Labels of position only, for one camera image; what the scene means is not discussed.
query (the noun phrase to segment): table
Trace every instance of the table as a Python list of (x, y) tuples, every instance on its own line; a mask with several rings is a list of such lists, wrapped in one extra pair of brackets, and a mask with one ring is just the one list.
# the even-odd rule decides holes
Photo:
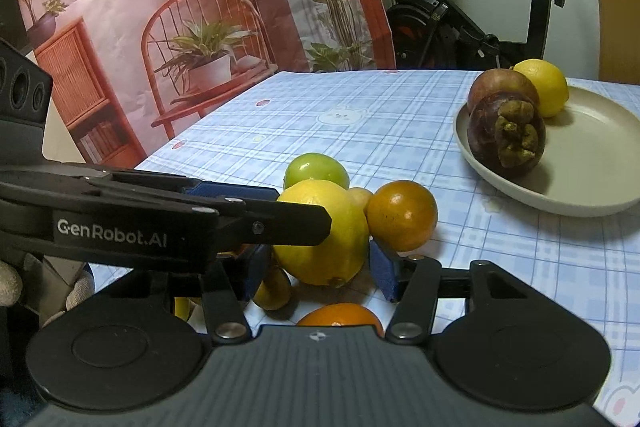
[[(321, 152), (345, 166), (354, 187), (376, 190), (397, 179), (429, 187), (439, 222), (424, 251), (446, 267), (493, 261), (601, 331), (613, 364), (596, 406), (618, 425), (635, 426), (640, 420), (640, 206), (616, 216), (577, 219), (539, 212), (497, 193), (462, 159), (452, 135), (454, 115), (476, 74), (278, 73), (172, 139), (139, 168), (281, 190), (293, 158)], [(570, 83), (640, 115), (640, 86)], [(297, 290), (300, 303), (283, 312), (266, 315), (250, 304), (246, 315), (252, 328), (295, 323), (336, 301), (364, 304), (383, 325), (394, 309), (365, 271), (339, 290)], [(462, 302), (441, 301), (434, 329), (461, 313)]]

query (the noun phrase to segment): fruit pile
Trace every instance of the fruit pile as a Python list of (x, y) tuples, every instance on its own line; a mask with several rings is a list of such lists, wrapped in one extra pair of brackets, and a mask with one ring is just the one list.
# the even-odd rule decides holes
[(506, 179), (531, 172), (545, 151), (544, 119), (557, 116), (568, 99), (564, 74), (544, 60), (481, 73), (466, 100), (471, 153)]
[[(390, 182), (375, 194), (366, 188), (350, 188), (344, 167), (317, 153), (293, 160), (278, 201), (324, 206), (332, 225), (329, 236), (317, 247), (273, 247), (274, 264), (254, 296), (254, 303), (266, 311), (280, 309), (289, 302), (289, 275), (309, 285), (343, 286), (362, 269), (370, 235), (396, 251), (411, 251), (431, 238), (438, 220), (436, 201), (420, 184), (408, 180)], [(303, 317), (298, 324), (366, 324), (383, 334), (378, 318), (352, 303), (326, 306)]]

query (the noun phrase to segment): plant pot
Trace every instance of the plant pot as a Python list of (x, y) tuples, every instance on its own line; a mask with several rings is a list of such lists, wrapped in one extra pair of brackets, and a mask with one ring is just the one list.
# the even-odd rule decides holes
[(190, 87), (206, 91), (231, 80), (231, 57), (223, 55), (216, 60), (189, 71)]
[(27, 30), (27, 35), (29, 36), (29, 42), (35, 50), (52, 38), (55, 32), (56, 16), (51, 12), (46, 12)]

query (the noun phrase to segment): exercise bike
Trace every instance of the exercise bike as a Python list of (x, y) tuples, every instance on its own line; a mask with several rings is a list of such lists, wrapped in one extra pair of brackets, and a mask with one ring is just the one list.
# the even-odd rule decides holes
[(531, 0), (526, 42), (485, 33), (452, 0), (396, 0), (386, 15), (396, 65), (402, 69), (486, 70), (542, 58), (551, 6), (565, 0)]

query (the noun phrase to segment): orange fruit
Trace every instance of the orange fruit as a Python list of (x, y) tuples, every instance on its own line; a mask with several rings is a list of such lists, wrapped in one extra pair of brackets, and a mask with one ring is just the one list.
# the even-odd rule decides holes
[(433, 194), (409, 180), (380, 187), (367, 207), (369, 232), (399, 252), (415, 250), (430, 240), (438, 222)]
[(321, 328), (325, 326), (363, 326), (368, 324), (374, 326), (381, 337), (384, 336), (385, 331), (382, 329), (382, 324), (371, 310), (367, 310), (359, 304), (344, 302), (329, 304), (305, 315), (298, 321), (297, 326)]

